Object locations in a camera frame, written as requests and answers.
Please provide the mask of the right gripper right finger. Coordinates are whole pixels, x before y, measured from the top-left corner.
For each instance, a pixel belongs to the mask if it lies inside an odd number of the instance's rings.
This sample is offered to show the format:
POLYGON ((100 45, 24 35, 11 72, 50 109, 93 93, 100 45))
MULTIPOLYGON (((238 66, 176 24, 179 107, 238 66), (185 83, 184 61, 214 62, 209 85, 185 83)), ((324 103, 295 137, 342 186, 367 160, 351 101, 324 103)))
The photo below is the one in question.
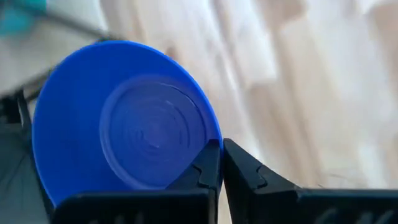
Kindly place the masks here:
POLYGON ((396 190, 302 188, 231 139, 224 140, 223 171, 233 223, 397 224, 396 190))

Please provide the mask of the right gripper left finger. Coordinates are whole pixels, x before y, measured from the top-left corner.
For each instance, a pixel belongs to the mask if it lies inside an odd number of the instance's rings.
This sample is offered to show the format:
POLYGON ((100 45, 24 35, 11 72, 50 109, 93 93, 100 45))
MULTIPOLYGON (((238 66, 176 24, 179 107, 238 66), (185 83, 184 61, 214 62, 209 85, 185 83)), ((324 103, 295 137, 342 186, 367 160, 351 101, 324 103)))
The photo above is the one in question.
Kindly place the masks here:
POLYGON ((74 195, 55 209, 52 223, 216 223, 220 167, 220 142, 211 139, 166 189, 74 195))

